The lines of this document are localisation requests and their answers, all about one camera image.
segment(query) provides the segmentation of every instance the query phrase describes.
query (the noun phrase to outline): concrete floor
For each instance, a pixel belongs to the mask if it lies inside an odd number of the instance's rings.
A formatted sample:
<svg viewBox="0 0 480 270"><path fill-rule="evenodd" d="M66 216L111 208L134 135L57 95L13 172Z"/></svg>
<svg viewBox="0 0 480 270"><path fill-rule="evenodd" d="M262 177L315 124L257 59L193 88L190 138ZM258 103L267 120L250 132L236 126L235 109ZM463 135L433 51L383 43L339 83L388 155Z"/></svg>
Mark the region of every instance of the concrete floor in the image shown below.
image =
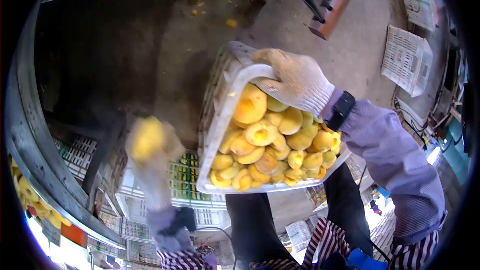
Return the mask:
<svg viewBox="0 0 480 270"><path fill-rule="evenodd" d="M200 105L216 51L234 39L256 48L277 47L312 56L338 88L390 107L395 84L380 75L380 66L387 25L406 27L399 0L351 0L328 41L304 25L312 14L302 0L272 1L256 19L255 3L228 1L45 3L37 29L41 37L37 55L59 52L57 71L63 84L68 81L60 97L63 109L75 110L95 101L113 110L150 113L172 123L191 149L196 149ZM192 9L199 15L192 16ZM228 18L235 18L239 27L227 27ZM52 68L49 61L37 64L39 77ZM44 87L55 88L48 83ZM278 231L312 214L304 190L271 193L269 199Z"/></svg>

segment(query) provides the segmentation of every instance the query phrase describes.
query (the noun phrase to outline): black cable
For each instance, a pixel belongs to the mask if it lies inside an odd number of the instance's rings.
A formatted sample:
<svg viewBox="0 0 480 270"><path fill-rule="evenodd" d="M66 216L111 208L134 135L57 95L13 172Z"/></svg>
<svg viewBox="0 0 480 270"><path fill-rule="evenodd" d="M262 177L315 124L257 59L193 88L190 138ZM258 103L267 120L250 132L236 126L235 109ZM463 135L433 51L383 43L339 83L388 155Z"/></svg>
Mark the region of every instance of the black cable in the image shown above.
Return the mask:
<svg viewBox="0 0 480 270"><path fill-rule="evenodd" d="M360 189L360 184L362 183L362 179L363 179L363 176L365 175L366 170L367 170L367 164L365 164L365 168L363 168L363 172L361 173L360 181L358 183L358 189Z"/></svg>
<svg viewBox="0 0 480 270"><path fill-rule="evenodd" d="M360 184L362 183L362 179L363 179L363 176L365 175L365 171L367 171L367 165L365 165L365 168L363 168L363 172L360 176L360 182L358 183L358 189L360 190ZM380 252L380 254L385 258L385 260L387 261L387 263L390 263L390 259L388 258L388 256L385 254L385 252L383 252L368 236L365 235L365 233L363 233L363 231L360 229L360 226L358 225L357 223L357 226L358 226L358 230L361 231L362 235L364 237L366 237L369 242L372 244L372 246L377 249L378 252Z"/></svg>
<svg viewBox="0 0 480 270"><path fill-rule="evenodd" d="M213 229L218 229L218 230L223 231L223 233L229 238L230 243L232 243L232 238L230 237L230 235L228 234L228 232L224 231L224 230L221 229L220 227L216 227L216 226L202 227L202 229L206 229L206 228L213 228ZM235 256L235 259L233 260L233 269L232 269L232 270L235 270L235 267L236 267L236 266L237 266L237 256Z"/></svg>

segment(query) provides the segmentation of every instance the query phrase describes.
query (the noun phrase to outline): gloved hand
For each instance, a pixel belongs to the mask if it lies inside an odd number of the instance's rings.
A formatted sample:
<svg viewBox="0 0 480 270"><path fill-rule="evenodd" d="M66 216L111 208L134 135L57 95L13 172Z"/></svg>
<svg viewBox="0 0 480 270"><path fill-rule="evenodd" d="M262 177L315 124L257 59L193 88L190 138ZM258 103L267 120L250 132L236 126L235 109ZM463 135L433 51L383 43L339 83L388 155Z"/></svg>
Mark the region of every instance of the gloved hand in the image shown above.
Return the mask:
<svg viewBox="0 0 480 270"><path fill-rule="evenodd" d="M272 66L279 79L255 80L262 91L315 117L319 117L335 90L312 57L268 48L254 52L251 60Z"/></svg>
<svg viewBox="0 0 480 270"><path fill-rule="evenodd" d="M182 142L169 123L163 123L165 147L154 153L148 161L137 162L132 158L132 144L142 119L137 119L125 142L125 151L132 162L132 172L145 195L148 210L162 211L171 206L169 171L167 163L185 152Z"/></svg>

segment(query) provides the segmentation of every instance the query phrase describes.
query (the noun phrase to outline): person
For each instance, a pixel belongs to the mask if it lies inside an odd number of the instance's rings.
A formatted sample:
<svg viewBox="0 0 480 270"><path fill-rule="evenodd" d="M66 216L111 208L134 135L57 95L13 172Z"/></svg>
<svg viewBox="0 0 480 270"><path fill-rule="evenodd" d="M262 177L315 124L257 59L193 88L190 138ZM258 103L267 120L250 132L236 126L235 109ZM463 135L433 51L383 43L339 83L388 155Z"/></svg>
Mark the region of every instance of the person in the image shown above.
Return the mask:
<svg viewBox="0 0 480 270"><path fill-rule="evenodd" d="M262 91L287 105L322 117L329 125L335 105L344 98L344 92L327 80L313 58L279 49L262 49L254 52L251 59L271 65L278 77L278 81L267 78L254 81ZM237 267L419 269L432 255L446 216L444 194L437 172L413 137L403 129L397 114L368 100L357 100L339 130L342 141L351 152L365 159L371 177L390 192L395 204L396 222L388 265L371 259L373 248L360 191L343 164L324 182L328 216L319 218L302 265L277 237L265 193L226 195ZM195 253L185 229L170 229L177 210L171 205L167 172L159 171L158 167L166 167L166 162L181 154L183 147L172 127L169 126L166 136L169 147L165 152L151 162L137 165L134 170L145 193L147 224L153 231L162 267L214 268ZM126 151L129 154L129 142ZM313 264L316 249L318 262Z"/></svg>

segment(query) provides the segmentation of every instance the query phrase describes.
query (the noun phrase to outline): metal frame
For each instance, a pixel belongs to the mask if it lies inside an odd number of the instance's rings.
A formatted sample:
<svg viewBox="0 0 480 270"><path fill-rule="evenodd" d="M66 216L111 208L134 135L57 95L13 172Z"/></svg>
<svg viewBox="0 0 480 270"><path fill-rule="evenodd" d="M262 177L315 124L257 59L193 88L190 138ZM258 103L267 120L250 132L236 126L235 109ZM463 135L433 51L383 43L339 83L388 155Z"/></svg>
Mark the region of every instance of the metal frame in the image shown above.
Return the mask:
<svg viewBox="0 0 480 270"><path fill-rule="evenodd" d="M88 195L76 182L53 143L35 77L35 29L40 0L28 15L14 53L6 88L5 143L33 189L63 217L91 237L125 249L120 236L87 209Z"/></svg>

